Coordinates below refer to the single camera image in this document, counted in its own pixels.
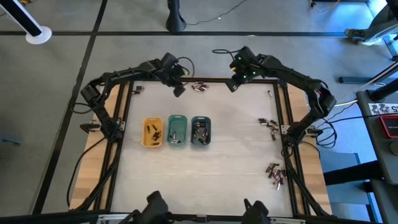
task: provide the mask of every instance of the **plastic bin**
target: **plastic bin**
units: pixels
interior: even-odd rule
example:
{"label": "plastic bin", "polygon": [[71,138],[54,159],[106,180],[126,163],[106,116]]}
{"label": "plastic bin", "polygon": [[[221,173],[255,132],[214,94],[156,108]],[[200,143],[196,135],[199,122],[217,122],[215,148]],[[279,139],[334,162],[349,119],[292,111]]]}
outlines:
{"label": "plastic bin", "polygon": [[184,115],[170,115],[167,142],[176,146],[184,144],[187,139],[187,123],[188,119]]}
{"label": "plastic bin", "polygon": [[191,120],[192,131],[191,131],[191,143],[196,146],[207,146],[211,141],[211,120],[206,116],[196,116]]}
{"label": "plastic bin", "polygon": [[[145,147],[159,147],[163,142],[163,121],[161,118],[145,118],[142,127],[142,142]],[[154,134],[158,133],[159,138],[154,139]]]}

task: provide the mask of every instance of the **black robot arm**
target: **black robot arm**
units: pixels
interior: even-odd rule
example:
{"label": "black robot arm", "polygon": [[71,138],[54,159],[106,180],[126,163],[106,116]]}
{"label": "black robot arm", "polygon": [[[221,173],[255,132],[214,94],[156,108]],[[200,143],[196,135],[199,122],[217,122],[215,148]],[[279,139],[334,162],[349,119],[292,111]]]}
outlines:
{"label": "black robot arm", "polygon": [[[97,115],[101,123],[101,132],[104,137],[111,141],[117,142],[122,137],[122,131],[117,122],[111,118],[106,111],[104,105],[109,97],[112,88],[118,84],[125,84],[134,80],[159,80],[164,85],[174,87],[174,95],[179,97],[185,88],[179,77],[184,75],[181,65],[177,64],[178,59],[172,54],[167,53],[162,60],[154,59],[141,63],[136,68],[129,68],[118,72],[106,72],[99,78],[89,82],[82,90],[81,95]],[[99,86],[103,86],[102,92],[98,90]]]}
{"label": "black robot arm", "polygon": [[336,99],[323,81],[287,68],[271,55],[255,56],[246,46],[236,53],[230,67],[235,75],[226,84],[232,92],[253,78],[262,76],[279,78],[307,94],[311,110],[301,121],[295,122],[287,130],[286,136],[290,144],[298,145],[305,135],[305,130],[318,119],[328,116],[336,104]]}

